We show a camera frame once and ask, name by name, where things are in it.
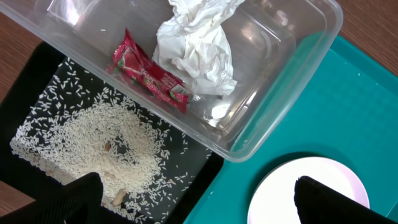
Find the red candy wrapper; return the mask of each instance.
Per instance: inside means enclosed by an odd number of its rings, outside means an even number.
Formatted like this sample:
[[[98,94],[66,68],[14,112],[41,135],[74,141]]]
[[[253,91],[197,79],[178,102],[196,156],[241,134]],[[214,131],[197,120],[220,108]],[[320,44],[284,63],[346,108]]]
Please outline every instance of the red candy wrapper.
[[[130,32],[126,35],[113,54],[114,67],[122,73],[148,88],[156,97],[178,108],[187,111],[189,95],[181,79],[160,68],[135,43]]]

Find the clear plastic container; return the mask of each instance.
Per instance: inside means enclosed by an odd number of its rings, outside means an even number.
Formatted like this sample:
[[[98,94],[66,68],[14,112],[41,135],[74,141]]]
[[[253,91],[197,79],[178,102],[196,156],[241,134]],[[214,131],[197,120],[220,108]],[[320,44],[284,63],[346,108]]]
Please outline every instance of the clear plastic container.
[[[142,106],[225,159],[248,159],[311,79],[343,23],[334,0],[246,0],[222,26],[231,46],[229,96],[204,96],[179,111],[139,86],[105,72],[127,27],[152,56],[161,23],[172,17],[160,0],[0,0],[0,10]],[[306,50],[296,52],[305,42]]]

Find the white plate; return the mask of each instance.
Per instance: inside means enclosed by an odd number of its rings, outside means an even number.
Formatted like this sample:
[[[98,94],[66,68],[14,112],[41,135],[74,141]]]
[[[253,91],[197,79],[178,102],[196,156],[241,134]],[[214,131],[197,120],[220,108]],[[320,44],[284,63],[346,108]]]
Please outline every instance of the white plate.
[[[264,178],[251,200],[248,224],[299,224],[294,186],[304,175],[369,208],[366,189],[353,171],[331,159],[306,157],[282,164]]]

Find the crumpled tissue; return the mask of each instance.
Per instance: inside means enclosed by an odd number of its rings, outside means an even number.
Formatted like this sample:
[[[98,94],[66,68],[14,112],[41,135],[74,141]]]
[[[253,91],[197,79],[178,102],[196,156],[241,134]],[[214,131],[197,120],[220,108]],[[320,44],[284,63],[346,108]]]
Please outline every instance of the crumpled tissue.
[[[169,0],[174,16],[157,31],[153,60],[195,94],[231,94],[236,81],[221,23],[243,1]]]

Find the black object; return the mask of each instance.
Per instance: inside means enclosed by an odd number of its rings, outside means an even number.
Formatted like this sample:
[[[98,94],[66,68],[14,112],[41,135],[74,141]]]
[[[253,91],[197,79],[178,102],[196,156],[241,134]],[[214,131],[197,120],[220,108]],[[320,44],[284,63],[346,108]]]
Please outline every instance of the black object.
[[[63,186],[29,162],[12,155],[9,143],[30,113],[30,106],[36,104],[64,60],[65,56],[58,50],[46,43],[40,44],[0,105],[0,180],[36,200],[59,192]],[[210,156],[166,223],[182,223],[186,219],[221,169],[223,161],[217,155]],[[103,207],[98,216],[98,223],[132,223]]]
[[[98,223],[103,184],[97,173],[89,173],[25,207],[0,218],[2,224],[89,224]]]
[[[311,177],[299,178],[294,190],[302,224],[396,224]]]
[[[82,66],[70,59],[65,59],[62,62],[45,91],[49,93],[51,88],[54,88],[53,92],[56,94],[50,94],[49,98],[43,97],[40,99],[41,103],[48,103],[50,105],[48,110],[38,110],[35,113],[30,113],[29,117],[26,119],[27,121],[33,121],[34,119],[43,117],[51,117],[49,114],[47,114],[48,111],[51,114],[65,114],[66,112],[68,112],[68,114],[72,114],[75,110],[91,108],[95,103],[96,96],[102,95],[104,90],[109,90],[109,98],[102,98],[104,103],[114,103],[115,101],[120,103],[124,98],[122,93],[115,90],[112,86],[105,83],[95,75],[87,73]],[[56,107],[58,100],[56,102],[50,100],[55,95],[63,99],[59,101],[62,104],[59,108]],[[41,103],[36,103],[35,107],[40,108]],[[158,195],[159,197],[157,197],[155,200],[150,199],[151,194],[149,192],[143,194],[146,198],[146,201],[153,204],[141,206],[141,211],[135,213],[135,217],[138,218],[137,222],[148,223],[149,219],[151,219],[149,223],[161,222],[163,220],[171,222],[170,215],[173,213],[178,215],[174,215],[176,218],[173,218],[173,222],[171,223],[181,223],[189,214],[196,201],[191,207],[187,207],[187,204],[184,204],[184,206],[181,206],[180,209],[178,209],[178,213],[174,213],[175,207],[177,207],[176,203],[180,203],[180,199],[184,197],[184,195],[192,195],[192,197],[197,198],[198,196],[201,196],[201,194],[198,195],[197,192],[194,192],[193,194],[187,194],[187,189],[191,188],[191,182],[195,182],[195,179],[197,179],[197,176],[201,172],[203,166],[209,162],[208,158],[213,157],[213,155],[211,155],[210,150],[206,150],[205,146],[188,137],[186,134],[165,122],[160,117],[152,114],[149,110],[142,107],[138,103],[135,103],[134,106],[129,107],[128,110],[139,115],[140,121],[143,123],[149,123],[153,129],[167,132],[167,137],[164,136],[162,138],[164,140],[162,149],[168,150],[169,157],[168,159],[162,159],[162,168],[164,168],[162,169],[162,176],[165,177],[166,181],[172,179],[174,180],[172,188],[162,188],[162,194]],[[63,124],[64,122],[66,122],[65,119],[59,121],[58,123]],[[50,124],[48,124],[48,127],[43,125],[34,126],[34,128],[50,131]],[[116,143],[116,145],[118,152],[121,154],[125,153],[127,150],[130,150],[123,144]],[[200,182],[203,182],[203,180],[206,179],[210,180],[206,181],[206,186],[208,186],[213,180],[215,174],[217,174],[218,170],[219,169],[209,170],[209,172],[207,172],[205,175],[201,175],[200,177],[202,180]],[[124,197],[123,202],[126,203],[130,200],[131,199],[126,196]],[[143,198],[139,198],[136,199],[136,202],[141,203],[143,202],[142,200]],[[134,210],[132,209],[128,210],[128,212],[130,214],[134,214]]]

